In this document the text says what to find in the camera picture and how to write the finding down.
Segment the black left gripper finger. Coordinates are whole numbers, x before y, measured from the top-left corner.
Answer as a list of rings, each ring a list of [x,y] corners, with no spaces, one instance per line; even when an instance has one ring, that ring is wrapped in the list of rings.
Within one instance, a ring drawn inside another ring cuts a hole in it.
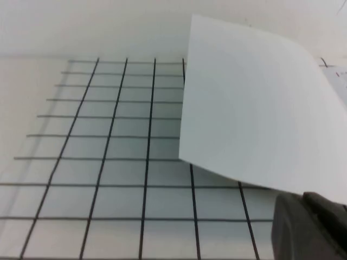
[[[274,259],[346,259],[346,205],[314,192],[279,194],[271,241]]]

